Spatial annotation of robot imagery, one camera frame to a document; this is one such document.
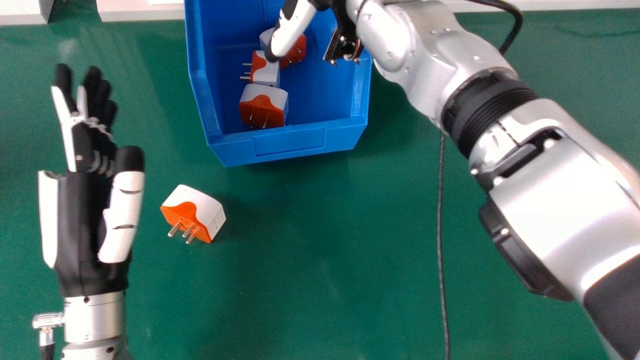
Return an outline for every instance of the blue bin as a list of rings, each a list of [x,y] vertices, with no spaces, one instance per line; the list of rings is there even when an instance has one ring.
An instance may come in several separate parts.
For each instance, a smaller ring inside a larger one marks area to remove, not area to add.
[[[191,86],[207,145],[226,166],[350,150],[367,126],[371,57],[360,65],[322,60],[335,28],[329,10],[316,15],[305,33],[307,57],[281,71],[289,92],[284,127],[250,129],[238,100],[258,36],[275,25],[283,0],[186,0],[185,23]]]

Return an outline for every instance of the robotic hand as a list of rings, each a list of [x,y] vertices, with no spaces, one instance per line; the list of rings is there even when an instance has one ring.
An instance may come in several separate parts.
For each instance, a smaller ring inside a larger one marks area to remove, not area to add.
[[[487,194],[480,221],[525,287],[578,301],[624,359],[640,351],[640,176],[439,1],[287,1],[271,53],[316,9],[346,14],[378,71],[447,133]],[[338,29],[344,18],[338,18]],[[325,55],[325,60],[334,60]]]
[[[53,329],[65,327],[73,359],[132,359],[125,338],[124,296],[131,243],[144,187],[139,147],[116,148],[111,125],[116,104],[100,70],[89,68],[71,97],[71,70],[56,67],[51,87],[65,147],[65,176],[38,173],[45,263],[58,275],[63,313],[36,315],[42,359],[53,359]]]

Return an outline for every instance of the green tabletop surface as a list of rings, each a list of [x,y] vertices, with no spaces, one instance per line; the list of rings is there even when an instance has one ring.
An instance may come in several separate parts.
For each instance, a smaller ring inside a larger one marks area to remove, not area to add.
[[[458,15],[499,45],[505,13]],[[638,10],[531,12],[506,58],[640,167]],[[65,171],[56,63],[100,67],[114,136],[147,157],[127,290],[137,359],[440,359],[437,129],[377,72],[352,151],[225,168],[205,143],[184,22],[101,23],[57,1],[46,26],[0,28],[0,359],[36,359],[36,313],[61,311],[42,260],[38,170]],[[444,260],[453,359],[605,359],[583,310],[528,293],[477,219],[484,193],[447,141]],[[167,238],[178,184],[225,207],[214,243]],[[58,350],[63,345],[58,331]]]

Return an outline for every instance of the orange and white plug adapter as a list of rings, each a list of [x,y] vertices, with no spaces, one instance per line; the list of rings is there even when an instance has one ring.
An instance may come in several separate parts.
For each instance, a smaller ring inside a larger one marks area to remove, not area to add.
[[[225,212],[216,199],[186,185],[178,185],[160,207],[166,221],[173,227],[169,231],[184,231],[183,238],[191,243],[198,238],[206,243],[213,241],[220,227],[227,221]]]
[[[270,86],[247,84],[238,108],[240,119],[251,128],[281,127],[289,110],[289,93]]]
[[[248,76],[241,76],[241,79],[249,80],[252,84],[280,87],[280,67],[278,63],[268,62],[264,51],[254,51],[251,64],[243,65],[251,66],[251,72],[245,72]]]
[[[269,48],[269,41],[273,35],[273,28],[263,31],[260,34],[260,48],[264,51]],[[305,34],[300,35],[293,44],[289,52],[280,59],[280,68],[284,69],[292,63],[302,62],[307,57],[307,37]]]

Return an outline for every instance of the thin black wire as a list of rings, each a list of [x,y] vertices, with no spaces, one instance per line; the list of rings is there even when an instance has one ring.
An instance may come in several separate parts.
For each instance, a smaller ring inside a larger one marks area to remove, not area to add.
[[[438,159],[438,206],[436,212],[436,252],[438,253],[438,279],[440,285],[440,312],[442,313],[442,330],[444,332],[444,358],[451,358],[451,342],[449,337],[449,317],[447,315],[447,297],[444,286],[444,261],[442,259],[442,195],[444,189],[444,132],[440,134],[440,155]]]
[[[471,3],[476,3],[476,4],[493,6],[494,8],[502,9],[513,16],[515,20],[515,22],[513,23],[513,27],[511,28],[509,35],[507,35],[507,38],[504,39],[502,46],[500,46],[500,54],[504,55],[504,53],[506,53],[507,50],[509,49],[509,46],[511,46],[513,41],[518,36],[520,29],[522,28],[522,13],[520,12],[520,9],[503,0],[467,0],[467,1],[470,1]]]

